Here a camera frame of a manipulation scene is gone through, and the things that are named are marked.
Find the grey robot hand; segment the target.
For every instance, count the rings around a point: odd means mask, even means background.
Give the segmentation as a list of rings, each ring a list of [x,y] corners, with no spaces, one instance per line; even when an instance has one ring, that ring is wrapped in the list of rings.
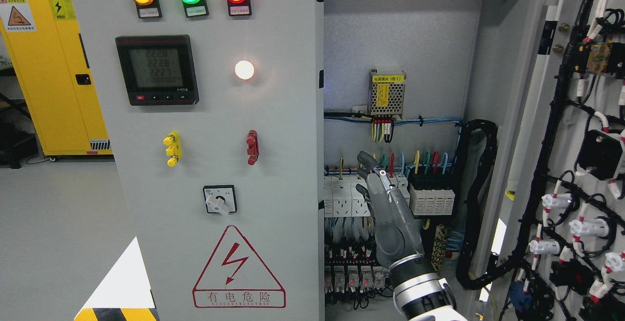
[[[389,268],[400,259],[425,255],[420,238],[420,221],[415,219],[400,189],[392,185],[388,174],[368,152],[361,151],[357,160],[362,164],[358,174],[366,185],[358,184],[375,220],[376,258]]]

